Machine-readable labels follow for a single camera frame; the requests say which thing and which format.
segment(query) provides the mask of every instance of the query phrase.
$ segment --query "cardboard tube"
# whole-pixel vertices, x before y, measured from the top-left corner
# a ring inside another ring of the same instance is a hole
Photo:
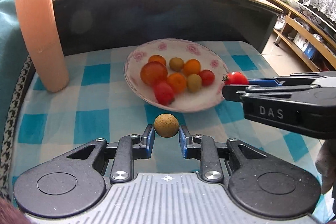
[[[43,85],[57,92],[69,82],[52,0],[16,0],[23,39]]]

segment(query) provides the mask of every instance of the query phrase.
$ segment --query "person's hand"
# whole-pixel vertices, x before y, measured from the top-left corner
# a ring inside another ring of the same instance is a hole
[[[326,140],[316,159],[317,171],[322,175],[322,194],[327,193],[336,179],[336,140]]]

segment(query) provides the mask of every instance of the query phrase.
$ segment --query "white plate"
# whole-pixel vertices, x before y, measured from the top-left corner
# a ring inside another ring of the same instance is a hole
[[[169,68],[169,60],[179,57],[184,62],[189,59],[197,59],[201,63],[201,69],[209,69],[215,74],[215,81],[208,87],[202,87],[196,93],[187,90],[175,97],[169,106],[157,102],[152,88],[144,84],[140,79],[140,70],[152,55],[161,55],[166,59],[168,75],[174,73]],[[140,45],[130,53],[124,66],[125,79],[134,93],[147,103],[174,112],[198,112],[218,105],[224,100],[222,95],[223,76],[227,74],[223,60],[210,49],[191,41],[182,39],[158,39]]]

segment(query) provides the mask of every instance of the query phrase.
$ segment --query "small round fruit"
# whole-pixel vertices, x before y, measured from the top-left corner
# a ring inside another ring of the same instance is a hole
[[[196,59],[188,60],[183,66],[183,73],[185,76],[197,75],[201,71],[201,63]]]
[[[153,87],[154,95],[159,104],[167,106],[174,100],[174,91],[166,82],[160,82]]]
[[[187,78],[187,87],[192,93],[199,91],[202,87],[202,78],[197,74],[189,75]]]
[[[153,61],[158,61],[158,62],[160,62],[164,66],[166,65],[166,59],[164,59],[164,57],[161,56],[161,55],[152,55],[148,59],[148,62],[153,62]]]
[[[181,58],[174,57],[169,61],[169,67],[174,71],[180,71],[183,69],[184,61]]]
[[[202,70],[199,73],[199,76],[202,78],[202,86],[211,85],[215,80],[215,75],[208,69]]]
[[[145,64],[140,71],[140,78],[146,85],[153,86],[167,79],[167,68],[160,62]]]
[[[179,131],[179,122],[171,114],[161,114],[154,121],[155,132],[164,138],[174,137]]]
[[[248,85],[249,84],[249,81],[245,77],[245,75],[243,75],[239,71],[230,72],[224,75],[223,81],[225,85]]]
[[[172,87],[175,94],[179,94],[187,88],[187,80],[178,72],[169,75],[167,83]]]

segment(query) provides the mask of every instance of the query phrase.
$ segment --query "blue checkered tablecloth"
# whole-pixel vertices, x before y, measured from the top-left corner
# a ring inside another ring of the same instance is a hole
[[[244,42],[200,44],[217,53],[230,71],[242,71],[248,78],[276,76],[261,54]],[[122,136],[141,134],[147,124],[166,113],[138,98],[126,84],[124,62],[134,49],[67,56],[70,82],[58,93],[47,92],[38,75],[34,76],[16,126],[12,183],[27,169],[95,138],[117,142]],[[319,140],[245,120],[241,103],[223,101],[206,111],[172,114],[192,135],[210,135],[217,142],[238,138],[308,170],[320,180],[314,166]],[[156,136],[152,158],[136,160],[134,168],[135,172],[188,172],[198,170],[199,162],[183,159],[178,136]],[[314,213],[321,221],[331,216],[331,202],[330,194],[321,196]]]

